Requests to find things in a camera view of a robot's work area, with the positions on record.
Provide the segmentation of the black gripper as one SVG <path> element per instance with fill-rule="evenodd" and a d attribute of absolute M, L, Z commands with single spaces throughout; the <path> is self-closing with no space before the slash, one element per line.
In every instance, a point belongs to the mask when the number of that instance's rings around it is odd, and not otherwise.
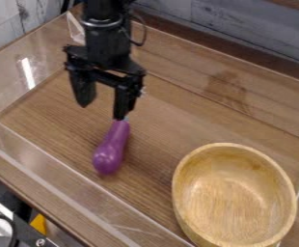
<path fill-rule="evenodd" d="M 66 69 L 70 72 L 72 92 L 79 105 L 86 108 L 96 97 L 95 81 L 103 80 L 115 88 L 114 119 L 120 121 L 135 107 L 142 95 L 146 69 L 131 58 L 131 46 L 142 41 L 131 37 L 131 20 L 86 19 L 86 44 L 67 45 Z"/>

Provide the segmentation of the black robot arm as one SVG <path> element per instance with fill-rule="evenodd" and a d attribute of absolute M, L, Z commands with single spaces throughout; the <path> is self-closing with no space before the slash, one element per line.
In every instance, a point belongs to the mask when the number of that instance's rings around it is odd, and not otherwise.
<path fill-rule="evenodd" d="M 84 45 L 67 45 L 64 63 L 76 101 L 87 107 L 95 100 L 99 82 L 115 89 L 114 119 L 120 121 L 132 111 L 142 95 L 146 68 L 131 59 L 131 12 L 135 0 L 84 0 L 82 25 Z"/>

